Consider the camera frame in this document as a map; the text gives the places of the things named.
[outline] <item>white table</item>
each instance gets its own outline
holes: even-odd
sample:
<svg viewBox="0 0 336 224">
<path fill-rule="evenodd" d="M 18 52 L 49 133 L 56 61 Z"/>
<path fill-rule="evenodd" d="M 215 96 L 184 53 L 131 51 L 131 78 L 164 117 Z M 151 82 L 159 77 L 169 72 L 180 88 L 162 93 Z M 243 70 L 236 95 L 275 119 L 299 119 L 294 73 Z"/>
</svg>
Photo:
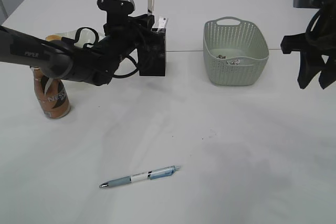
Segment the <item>white table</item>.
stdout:
<svg viewBox="0 0 336 224">
<path fill-rule="evenodd" d="M 12 29 L 45 38 L 89 26 L 103 32 L 106 13 L 97 0 L 25 0 L 4 23 Z M 147 0 L 134 0 L 134 16 L 147 12 Z M 279 49 L 284 35 L 302 33 L 316 10 L 292 7 L 292 0 L 155 0 L 155 15 L 169 18 L 168 51 L 203 50 L 205 22 L 235 16 L 254 22 L 270 49 Z"/>
<path fill-rule="evenodd" d="M 171 52 L 163 78 L 65 82 L 73 108 L 52 121 L 30 70 L 0 64 L 0 223 L 333 223 L 336 85 L 300 90 L 298 69 L 271 50 L 253 86 L 218 87 L 201 52 Z"/>
</svg>

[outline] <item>cable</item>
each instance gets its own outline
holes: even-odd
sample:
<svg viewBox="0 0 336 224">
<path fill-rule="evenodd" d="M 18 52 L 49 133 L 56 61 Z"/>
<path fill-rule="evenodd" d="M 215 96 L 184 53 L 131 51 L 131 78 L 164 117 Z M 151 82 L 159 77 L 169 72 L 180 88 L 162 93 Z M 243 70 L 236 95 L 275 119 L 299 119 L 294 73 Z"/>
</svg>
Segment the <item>cable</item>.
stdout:
<svg viewBox="0 0 336 224">
<path fill-rule="evenodd" d="M 124 79 L 124 78 L 127 78 L 127 77 L 130 77 L 134 74 L 136 74 L 138 71 L 139 71 L 139 67 L 138 67 L 138 64 L 137 62 L 134 60 L 133 57 L 129 56 L 129 55 L 126 55 L 125 58 L 129 59 L 136 67 L 135 70 L 133 70 L 132 72 L 128 73 L 128 74 L 123 74 L 123 75 L 117 75 L 117 74 L 113 74 L 112 77 L 116 78 L 116 79 Z"/>
<path fill-rule="evenodd" d="M 49 41 L 46 41 L 46 40 L 43 40 L 43 39 L 39 39 L 39 38 L 35 38 L 35 39 L 38 42 L 40 42 L 41 44 L 43 44 L 43 45 L 46 45 L 46 46 L 49 46 L 49 47 L 53 47 L 55 49 L 58 49 L 58 50 L 64 52 L 65 54 L 68 54 L 68 55 L 72 56 L 72 52 L 69 51 L 69 50 L 67 50 L 67 49 L 65 49 L 64 47 L 61 47 L 61 46 L 59 46 L 57 44 L 54 44 L 52 42 L 49 42 Z"/>
<path fill-rule="evenodd" d="M 311 19 L 311 21 L 309 22 L 309 24 L 307 26 L 306 33 L 304 34 L 304 36 L 306 37 L 306 40 L 311 45 L 315 45 L 316 44 L 316 40 L 312 39 L 311 36 L 310 36 L 311 28 L 315 24 L 316 20 L 321 16 L 321 12 L 322 12 L 322 8 L 319 9 L 317 11 L 317 13 L 315 13 L 315 15 L 313 16 L 313 18 Z"/>
</svg>

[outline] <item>light green plastic basket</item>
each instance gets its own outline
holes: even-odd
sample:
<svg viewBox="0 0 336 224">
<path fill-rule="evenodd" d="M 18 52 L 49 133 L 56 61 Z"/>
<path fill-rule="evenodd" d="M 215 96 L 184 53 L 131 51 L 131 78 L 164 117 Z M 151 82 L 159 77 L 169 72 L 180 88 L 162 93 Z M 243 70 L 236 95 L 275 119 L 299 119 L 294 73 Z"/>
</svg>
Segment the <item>light green plastic basket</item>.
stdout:
<svg viewBox="0 0 336 224">
<path fill-rule="evenodd" d="M 240 24 L 219 25 L 218 21 L 223 19 L 234 19 Z M 254 23 L 235 17 L 224 17 L 205 23 L 203 55 L 211 82 L 227 86 L 247 86 L 260 77 L 268 60 L 268 47 Z M 239 60 L 239 64 L 233 65 L 236 60 Z"/>
</svg>

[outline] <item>pen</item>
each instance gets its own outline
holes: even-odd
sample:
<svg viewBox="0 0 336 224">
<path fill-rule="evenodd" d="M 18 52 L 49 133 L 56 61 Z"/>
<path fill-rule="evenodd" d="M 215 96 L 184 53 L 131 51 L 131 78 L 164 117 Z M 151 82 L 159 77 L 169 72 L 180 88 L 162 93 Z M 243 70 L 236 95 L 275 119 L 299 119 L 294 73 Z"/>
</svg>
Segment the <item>pen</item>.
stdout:
<svg viewBox="0 0 336 224">
<path fill-rule="evenodd" d="M 132 175 L 132 176 L 127 176 L 127 177 L 123 177 L 123 178 L 110 180 L 106 183 L 101 184 L 99 187 L 100 188 L 115 187 L 115 186 L 126 185 L 126 184 L 129 184 L 129 183 L 132 183 L 132 182 L 146 180 L 146 179 L 156 179 L 156 178 L 167 177 L 167 176 L 173 175 L 174 172 L 176 172 L 180 168 L 181 168 L 180 166 L 173 165 L 173 166 L 169 166 L 169 167 L 166 167 L 166 168 L 163 168 L 163 169 L 152 170 L 152 171 L 147 172 L 147 173 L 139 173 L 139 174 L 135 174 L 135 175 Z"/>
</svg>

